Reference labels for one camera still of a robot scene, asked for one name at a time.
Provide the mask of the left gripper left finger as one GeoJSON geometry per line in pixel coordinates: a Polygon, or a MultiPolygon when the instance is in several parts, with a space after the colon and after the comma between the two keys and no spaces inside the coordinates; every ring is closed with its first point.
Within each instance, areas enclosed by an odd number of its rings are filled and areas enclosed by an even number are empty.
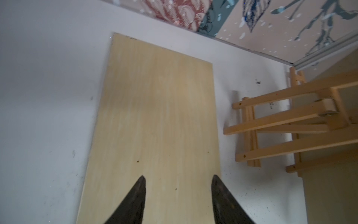
{"type": "Polygon", "coordinates": [[[141,224],[146,197],[146,179],[142,175],[105,224],[141,224]]]}

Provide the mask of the plywood board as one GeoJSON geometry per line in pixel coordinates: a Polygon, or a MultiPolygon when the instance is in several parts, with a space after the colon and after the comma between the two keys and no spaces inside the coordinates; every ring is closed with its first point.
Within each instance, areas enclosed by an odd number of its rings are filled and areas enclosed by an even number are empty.
{"type": "Polygon", "coordinates": [[[212,64],[114,34],[77,223],[104,223],[144,176],[145,224],[212,224],[220,172],[212,64]]]}
{"type": "MultiPolygon", "coordinates": [[[[349,49],[304,70],[308,82],[358,68],[358,48],[349,49]]],[[[338,90],[352,124],[358,124],[358,86],[338,90]]],[[[315,94],[293,99],[294,106],[317,100],[315,94]]],[[[301,161],[310,161],[339,152],[358,149],[351,144],[307,151],[301,161]]],[[[302,173],[309,224],[358,223],[358,160],[334,164],[302,173]]]]}

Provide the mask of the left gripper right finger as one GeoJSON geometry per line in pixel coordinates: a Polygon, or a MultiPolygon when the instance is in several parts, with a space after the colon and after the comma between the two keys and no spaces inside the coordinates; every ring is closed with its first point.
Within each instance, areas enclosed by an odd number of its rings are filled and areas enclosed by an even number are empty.
{"type": "Polygon", "coordinates": [[[254,224],[218,175],[212,178],[211,192],[216,224],[254,224]]]}

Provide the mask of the wooden easel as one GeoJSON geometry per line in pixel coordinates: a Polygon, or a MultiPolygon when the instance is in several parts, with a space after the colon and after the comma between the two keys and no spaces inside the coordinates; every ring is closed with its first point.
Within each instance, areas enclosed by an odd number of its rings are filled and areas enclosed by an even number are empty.
{"type": "Polygon", "coordinates": [[[358,71],[353,70],[320,80],[306,82],[304,74],[290,68],[290,88],[255,98],[244,98],[232,104],[242,111],[242,123],[227,127],[225,135],[244,134],[245,151],[236,153],[237,162],[259,167],[260,159],[293,154],[295,162],[286,167],[287,173],[317,169],[325,165],[355,161],[356,149],[333,155],[301,161],[302,152],[355,144],[358,141],[358,123],[355,113],[348,113],[339,90],[358,84],[358,71]],[[262,118],[255,117],[254,107],[265,103],[316,94],[318,99],[308,105],[292,108],[262,118]],[[279,145],[259,148],[258,133],[289,133],[294,139],[279,145]]]}
{"type": "Polygon", "coordinates": [[[292,143],[297,149],[290,150],[294,154],[295,164],[286,167],[286,172],[302,176],[305,171],[357,161],[357,149],[309,161],[302,161],[301,153],[358,141],[358,125],[352,124],[338,92],[340,89],[357,86],[358,71],[352,70],[306,83],[303,73],[296,72],[291,67],[290,76],[291,87],[288,91],[291,98],[314,93],[318,96],[318,101],[288,111],[290,119],[286,132],[293,134],[292,143]]]}

